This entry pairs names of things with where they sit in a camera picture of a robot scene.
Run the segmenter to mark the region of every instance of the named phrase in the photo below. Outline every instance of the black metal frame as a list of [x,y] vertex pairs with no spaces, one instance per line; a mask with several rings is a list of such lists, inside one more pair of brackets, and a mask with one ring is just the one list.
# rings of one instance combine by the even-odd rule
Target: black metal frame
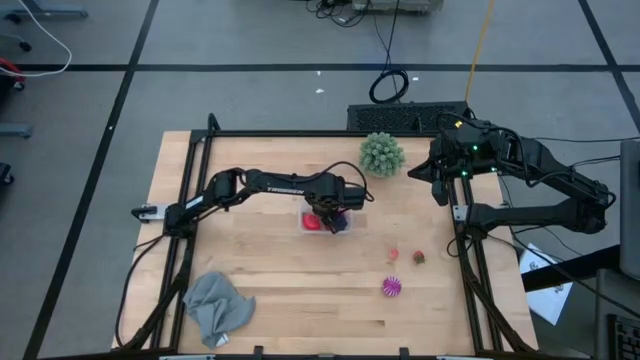
[[[416,134],[412,132],[390,132],[391,135],[396,137],[423,137],[425,140],[429,137],[433,137],[435,133],[422,133]],[[207,170],[209,159],[211,156],[212,143],[214,138],[216,137],[366,137],[369,132],[364,131],[349,131],[349,130],[321,130],[321,131],[298,131],[298,130],[258,130],[258,131],[238,131],[238,130],[221,130],[218,122],[216,121],[213,114],[209,115],[209,123],[208,129],[206,130],[192,130],[191,136],[189,139],[189,147],[187,150],[185,167],[182,176],[182,183],[180,186],[179,199],[180,203],[184,203],[187,200],[188,189],[191,183],[191,176],[193,173],[193,167],[195,164],[195,154],[197,147],[200,143],[203,143],[204,148],[202,152],[200,168],[198,169],[198,178],[196,184],[196,190],[202,191],[205,185]],[[458,194],[456,193],[456,188],[453,186],[453,183],[449,184],[450,187],[450,209],[453,212],[453,206],[458,204]],[[464,199],[467,205],[473,203],[473,193],[471,189],[471,184],[468,179],[462,181],[462,189],[464,192]],[[456,226],[455,221],[453,221],[454,232],[456,235],[456,245],[459,254],[466,253],[465,249],[465,240],[461,235],[461,229]],[[169,288],[171,284],[173,273],[176,266],[176,258],[178,255],[178,249],[180,247],[180,242],[186,242],[185,245],[185,261],[189,261],[187,264],[189,271],[191,271],[191,259],[192,256],[187,256],[186,254],[192,253],[195,249],[195,241],[196,241],[196,232],[194,231],[193,235],[189,236],[186,239],[179,238],[171,238],[169,244],[169,250],[167,252],[167,261],[165,263],[164,274],[162,278],[162,288],[160,291],[160,297],[162,297]],[[482,284],[482,288],[485,295],[488,295],[488,298],[493,301],[493,295],[491,292],[491,283],[489,279],[489,272],[487,269],[486,258],[484,255],[484,249],[482,242],[474,242],[474,252],[476,257],[476,264],[478,268],[478,279]],[[459,256],[460,261],[460,269],[461,273],[465,271],[465,268],[470,266],[469,258],[467,256]],[[480,328],[480,319],[478,316],[478,309],[476,305],[476,295],[472,290],[471,286],[463,280],[464,284],[464,293],[465,293],[465,301],[467,305],[467,313],[469,318],[469,326],[471,331],[471,336],[473,340],[473,348],[475,352],[475,356],[465,357],[488,357],[491,356],[494,359],[550,359],[557,357],[548,357],[544,354],[539,353],[524,353],[524,352],[505,352],[502,347],[502,338],[501,333],[494,320],[487,316],[487,321],[489,324],[490,335],[491,335],[491,343],[493,350],[487,350],[484,348],[484,344],[482,341],[482,331]],[[184,293],[186,291],[186,287],[181,289],[178,295],[178,298],[184,297]],[[168,347],[160,348],[160,339],[162,338],[162,332],[164,330],[164,316],[163,321],[160,321],[159,324],[154,329],[150,348],[144,350],[120,350],[113,351],[110,353],[103,354],[86,354],[86,355],[75,355],[68,357],[59,357],[59,358],[48,358],[48,359],[86,359],[86,360],[96,360],[96,359],[158,359],[160,356],[172,356],[179,355],[179,341],[180,335],[182,332],[182,323],[184,319],[184,304],[181,301],[176,301],[176,309],[175,309],[175,317],[173,320],[173,324],[171,327],[171,336],[170,343]],[[291,360],[310,360],[310,359],[321,359],[326,357],[325,355],[263,355],[263,348],[260,345],[256,345],[253,354],[233,354],[233,355],[215,355],[215,358],[218,360],[262,360],[262,359],[291,359]],[[409,349],[407,348],[399,348],[398,356],[380,356],[380,355],[332,355],[332,359],[345,359],[345,360],[364,360],[364,359],[376,359],[376,360],[391,360],[398,359],[398,357],[402,360],[426,360],[426,359],[438,359],[439,356],[413,356],[409,354]]]

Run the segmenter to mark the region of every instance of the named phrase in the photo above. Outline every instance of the wooden tabletop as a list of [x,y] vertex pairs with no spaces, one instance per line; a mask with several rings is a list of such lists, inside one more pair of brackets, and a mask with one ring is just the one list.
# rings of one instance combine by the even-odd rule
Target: wooden tabletop
[[[177,201],[188,139],[188,132],[164,134],[149,203]],[[357,164],[362,140],[215,138],[208,176],[232,167],[304,175],[340,160]],[[405,168],[390,179],[367,179],[376,200],[354,212],[348,234],[302,235],[297,212],[303,198],[280,194],[255,195],[199,224],[191,282],[219,271],[241,295],[255,296],[257,303],[251,322],[230,333],[231,341],[214,352],[247,354],[262,345],[267,354],[394,355],[399,347],[409,347],[412,355],[473,354],[460,265],[445,249],[454,236],[450,210],[436,204],[428,183],[404,175],[426,159],[429,141],[398,141],[405,150]],[[190,196],[198,166],[196,161]],[[331,172],[361,182],[348,167]],[[477,176],[472,188],[477,202],[502,202],[493,174]],[[160,223],[142,225],[139,243],[161,229]],[[493,235],[511,241],[507,229],[497,229]],[[149,252],[131,278],[121,324],[125,341],[158,300],[168,244],[163,240]],[[486,240],[484,247],[496,305],[522,338],[537,348],[514,251],[492,240]],[[392,248],[400,256],[390,263]],[[414,265],[411,255],[416,250],[425,254],[425,264]],[[385,297],[380,290],[389,275],[402,281],[398,297]],[[477,303],[484,345],[491,348],[486,313]],[[174,315],[174,306],[169,309],[163,344],[168,344]],[[211,352],[188,316],[179,350]]]

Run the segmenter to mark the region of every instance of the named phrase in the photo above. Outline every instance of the black cable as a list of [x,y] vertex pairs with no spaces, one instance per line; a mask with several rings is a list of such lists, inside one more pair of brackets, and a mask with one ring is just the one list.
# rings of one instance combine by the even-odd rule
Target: black cable
[[567,244],[565,244],[565,243],[564,243],[564,241],[562,241],[562,239],[560,239],[560,237],[559,237],[558,235],[556,235],[556,233],[554,233],[553,231],[551,231],[551,230],[547,229],[547,228],[546,228],[546,227],[544,227],[544,226],[542,227],[542,230],[545,230],[546,232],[548,232],[549,234],[551,234],[553,237],[555,237],[555,238],[556,238],[556,240],[558,240],[558,242],[559,242],[560,244],[562,244],[562,246],[564,246],[565,248],[567,248],[567,250],[569,250],[569,251],[573,252],[574,254],[576,254],[576,255],[578,255],[578,256],[584,256],[584,254],[579,253],[579,252],[577,252],[577,251],[573,250],[571,247],[569,247]]
[[547,141],[563,141],[563,142],[571,142],[571,143],[602,143],[602,142],[616,142],[616,141],[625,141],[625,140],[638,140],[640,139],[640,136],[634,136],[629,138],[619,138],[619,139],[602,139],[602,140],[575,140],[575,139],[562,139],[562,138],[550,138],[550,137],[536,137],[533,139],[547,140]]
[[[526,246],[522,243],[522,241],[520,241],[517,237],[513,237],[513,239],[515,241],[518,242],[518,244],[524,246],[526,248]],[[596,289],[592,288],[591,286],[587,285],[584,281],[579,280],[574,278],[573,276],[569,275],[569,273],[567,273],[566,271],[564,271],[561,267],[559,267],[557,264],[552,263],[551,261],[549,261],[547,258],[545,258],[544,256],[536,253],[536,252],[532,252],[533,254],[535,254],[537,257],[541,258],[542,260],[546,261],[549,266],[553,267],[557,272],[559,272],[562,276],[566,277],[567,279],[576,282],[580,285],[582,285],[583,287],[585,287],[587,290],[589,290],[590,292],[592,292],[594,295],[596,295],[597,297],[609,302],[610,304],[617,306],[618,308],[628,312],[629,314],[635,316],[636,318],[640,318],[640,314],[638,314],[637,312],[629,309],[628,307],[622,305],[621,303],[611,299],[610,297],[600,293],[599,291],[597,291]]]
[[120,347],[124,346],[124,343],[122,342],[122,339],[120,338],[120,318],[122,317],[122,310],[124,309],[124,303],[125,303],[125,300],[127,299],[127,290],[129,289],[129,281],[131,280],[131,275],[133,274],[133,270],[135,270],[135,268],[138,265],[138,263],[140,262],[140,260],[149,251],[151,251],[151,249],[153,249],[156,245],[158,245],[158,243],[160,243],[160,240],[162,240],[162,238],[164,238],[164,235],[160,235],[160,236],[154,238],[151,241],[147,241],[146,243],[140,244],[140,246],[145,245],[145,244],[151,244],[151,245],[149,245],[148,248],[144,249],[140,253],[140,255],[133,261],[133,264],[131,265],[131,268],[129,268],[129,272],[127,273],[127,277],[124,280],[124,288],[122,289],[122,297],[120,298],[120,306],[118,307],[118,315],[116,317],[116,331],[115,331],[116,342],[118,343],[118,346],[120,346]]
[[523,232],[527,232],[527,231],[531,231],[531,230],[538,230],[538,229],[542,229],[544,227],[544,225],[539,225],[539,226],[533,226],[530,228],[526,228],[526,229],[522,229],[522,230],[518,230],[518,231],[513,231],[513,234],[522,234]]
[[[387,44],[384,42],[384,39],[382,39],[382,35],[380,34],[380,29],[378,28],[378,17],[376,16],[375,13],[375,9],[373,8],[373,4],[371,5],[372,8],[371,10],[373,10],[373,26],[376,29],[376,34],[378,35],[378,39],[380,39],[380,42],[382,43],[382,47],[384,48],[385,52],[387,53],[387,57],[384,61],[384,68],[383,71],[387,69],[388,66],[391,66],[391,54],[390,54],[390,49],[387,47]],[[398,84],[396,83],[396,77],[392,76],[391,80],[393,80],[393,90],[396,92],[396,94],[398,93]]]
[[500,181],[502,182],[502,185],[504,185],[504,189],[507,191],[507,197],[509,198],[509,207],[513,207],[513,200],[511,198],[511,191],[509,191],[509,187],[507,186],[507,182],[502,178],[502,175],[498,174],[498,179],[500,179]]
[[[447,243],[447,254],[453,258],[457,258],[460,256],[460,254],[454,254],[451,252],[451,244],[453,244],[454,241],[456,241],[457,237],[454,237],[453,239],[449,240],[449,242]],[[466,248],[464,249],[465,253],[469,252],[469,249],[471,249],[471,246],[473,246],[473,242],[469,242],[469,245],[466,246]]]
[[584,165],[595,165],[595,164],[601,164],[601,163],[605,163],[605,162],[610,162],[610,161],[616,161],[616,160],[620,160],[620,155],[614,155],[614,156],[607,156],[607,157],[601,157],[601,158],[593,158],[593,159],[587,159],[587,160],[582,160],[582,161],[578,161],[577,163],[574,163],[572,165],[570,165],[570,168],[575,168],[578,166],[584,166]]
[[299,180],[297,180],[297,179],[289,179],[289,178],[283,178],[283,177],[280,177],[280,176],[268,175],[268,174],[265,174],[265,173],[262,173],[260,176],[271,176],[271,177],[275,177],[275,178],[277,178],[279,180],[288,181],[288,182],[291,182],[291,183],[294,183],[294,184],[303,184],[303,183],[314,181],[314,180],[318,179],[320,176],[328,173],[329,170],[333,169],[334,167],[336,167],[338,165],[350,166],[350,167],[352,167],[353,169],[355,169],[358,172],[358,175],[360,175],[360,177],[362,178],[362,185],[355,184],[355,183],[348,183],[348,184],[349,185],[361,186],[362,188],[364,188],[364,191],[365,191],[366,196],[367,196],[366,200],[369,201],[369,202],[373,202],[375,200],[375,198],[373,197],[373,195],[368,190],[367,178],[364,176],[364,173],[357,166],[355,166],[354,164],[352,164],[352,163],[350,163],[348,161],[335,162],[335,163],[329,165],[326,169],[320,171],[319,173],[316,173],[316,174],[314,174],[312,176],[309,176],[309,177],[307,177],[305,179],[299,179]]
[[612,193],[611,191],[608,191],[609,196],[611,196],[611,201],[607,204],[607,207],[605,209],[608,209],[611,207],[611,205],[613,205],[616,202],[616,199],[618,198],[616,196],[616,194]]
[[134,246],[134,247],[133,247],[133,251],[136,251],[138,248],[143,247],[143,246],[145,246],[145,245],[149,245],[149,244],[151,244],[152,242],[154,242],[154,241],[158,240],[158,238],[161,238],[162,236],[164,236],[164,235],[160,235],[160,236],[154,237],[153,239],[151,239],[151,240],[149,240],[149,241],[145,241],[145,242],[143,242],[142,244],[138,244],[138,245]]
[[209,212],[205,213],[204,215],[200,215],[200,217],[196,220],[196,223],[199,223],[200,221],[206,219],[207,217],[209,217],[209,215],[213,214],[214,212],[220,209],[222,209],[222,207],[216,206],[213,209],[211,209]]
[[561,175],[562,176],[566,176],[568,178],[571,178],[571,176],[573,175],[573,172],[571,170],[569,170],[569,171],[554,171],[554,172],[550,172],[550,173],[544,174],[542,177],[540,177],[540,179],[538,179],[538,180],[534,181],[533,183],[531,183],[531,185],[527,184],[527,186],[529,186],[530,188],[534,188],[534,187],[538,186],[539,184],[543,183],[545,180],[548,180],[548,179],[553,178],[553,177],[559,177]]
[[367,1],[364,9],[362,11],[356,12],[354,15],[350,16],[348,19],[344,20],[339,18],[336,20],[336,17],[342,14],[345,6],[349,4],[348,0],[319,0],[316,3],[315,10],[309,8],[309,3],[311,0],[305,1],[305,7],[308,12],[314,13],[316,18],[318,19],[327,19],[329,18],[334,24],[343,27],[343,28],[351,28],[358,25],[362,19],[364,19],[367,11],[369,10],[369,6],[371,5],[371,0]]
[[[513,245],[512,243],[508,242],[508,241],[507,241],[507,240],[505,240],[505,239],[500,239],[500,238],[495,237],[495,236],[493,236],[493,235],[491,235],[491,234],[487,234],[487,236],[488,236],[488,237],[490,237],[490,238],[491,238],[491,239],[493,239],[493,240],[496,240],[496,241],[499,241],[499,242],[501,242],[501,243],[503,243],[503,244],[509,245],[509,246],[510,246],[513,250],[515,250],[516,252],[518,251],[518,247],[517,247],[517,246]],[[540,251],[540,250],[534,250],[534,249],[531,249],[531,248],[526,247],[526,246],[525,246],[524,248],[525,248],[525,249],[527,249],[527,250],[529,250],[529,251],[531,251],[532,253],[543,254],[543,255],[546,255],[546,256],[548,256],[548,257],[550,257],[550,258],[553,258],[553,259],[555,259],[556,261],[559,261],[559,262],[563,262],[563,261],[565,261],[565,260],[564,260],[564,259],[562,259],[561,257],[555,256],[555,255],[551,255],[551,254],[547,254],[547,253],[545,253],[545,252],[543,252],[543,251]]]
[[447,132],[444,130],[444,128],[442,127],[442,123],[440,122],[440,119],[443,118],[445,115],[447,114],[440,113],[436,115],[436,128],[438,129],[442,137],[447,141],[447,143],[449,143],[450,145],[453,145],[453,142],[449,138],[449,135],[447,135]]
[[[393,23],[391,24],[391,34],[389,35],[389,44],[388,44],[388,46],[384,43],[384,41],[382,41],[382,36],[380,36],[380,31],[378,29],[377,19],[376,19],[375,15],[374,15],[374,25],[376,27],[376,32],[378,33],[378,37],[382,41],[382,46],[385,48],[385,51],[387,53],[382,72],[380,72],[380,75],[378,76],[378,78],[373,82],[373,84],[369,88],[369,99],[374,104],[391,104],[391,103],[394,103],[396,101],[399,102],[400,99],[409,90],[409,75],[407,75],[406,71],[404,71],[402,69],[388,70],[389,67],[391,66],[391,54],[390,53],[391,53],[391,46],[393,44],[393,35],[395,33],[395,30],[396,30],[396,21],[398,19],[398,10],[399,10],[399,8],[400,8],[400,0],[396,0],[396,8],[395,8],[395,11],[393,13]],[[384,80],[385,78],[387,78],[388,76],[391,76],[394,79],[394,89],[395,89],[396,93],[395,93],[395,95],[391,96],[388,99],[380,100],[380,99],[376,98],[375,91],[376,91],[376,88],[378,87],[378,84],[380,84],[380,82],[382,80]],[[398,91],[398,88],[397,88],[397,86],[395,84],[395,76],[400,76],[400,78],[402,78],[402,82],[403,83],[402,83],[402,88],[400,88],[400,91]]]

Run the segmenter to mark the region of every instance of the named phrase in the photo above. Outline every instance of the keyboard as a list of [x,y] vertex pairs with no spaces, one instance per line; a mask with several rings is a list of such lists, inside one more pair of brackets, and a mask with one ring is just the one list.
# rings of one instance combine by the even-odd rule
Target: keyboard
[[640,321],[613,314],[607,320],[609,359],[640,360]]
[[[439,133],[436,117],[441,112],[463,115],[465,110],[467,110],[467,103],[464,101],[349,105],[347,130],[399,132],[422,130],[423,134],[435,136]],[[444,129],[455,129],[457,121],[455,117],[445,115],[441,119],[441,125]]]

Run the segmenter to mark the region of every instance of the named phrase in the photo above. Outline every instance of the green spiky ball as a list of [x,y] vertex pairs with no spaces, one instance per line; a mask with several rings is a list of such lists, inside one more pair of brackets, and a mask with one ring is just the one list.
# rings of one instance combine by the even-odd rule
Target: green spiky ball
[[404,150],[389,134],[369,134],[360,145],[360,167],[369,175],[380,178],[393,176],[404,162]]

